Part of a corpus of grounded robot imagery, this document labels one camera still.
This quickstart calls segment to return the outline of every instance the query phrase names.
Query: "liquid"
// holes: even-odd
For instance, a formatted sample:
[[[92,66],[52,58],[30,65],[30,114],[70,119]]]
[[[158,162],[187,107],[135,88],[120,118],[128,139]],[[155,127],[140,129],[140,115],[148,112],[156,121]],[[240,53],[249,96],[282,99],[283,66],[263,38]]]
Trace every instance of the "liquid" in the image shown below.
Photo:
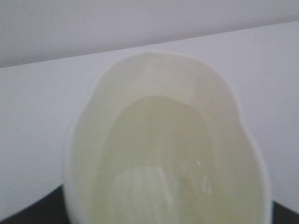
[[[102,151],[90,223],[235,223],[197,110],[146,97],[121,113]]]

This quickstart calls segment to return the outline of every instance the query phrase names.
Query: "white surface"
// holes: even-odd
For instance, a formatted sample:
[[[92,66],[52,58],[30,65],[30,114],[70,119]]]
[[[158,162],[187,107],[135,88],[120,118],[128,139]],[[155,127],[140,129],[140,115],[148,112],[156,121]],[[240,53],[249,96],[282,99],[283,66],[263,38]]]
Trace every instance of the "white surface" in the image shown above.
[[[299,212],[298,36],[299,22],[291,22],[0,69],[0,218],[61,183],[62,143],[80,103],[104,68],[146,49],[194,56],[231,84],[274,199]]]
[[[298,0],[0,0],[0,67],[299,20]]]

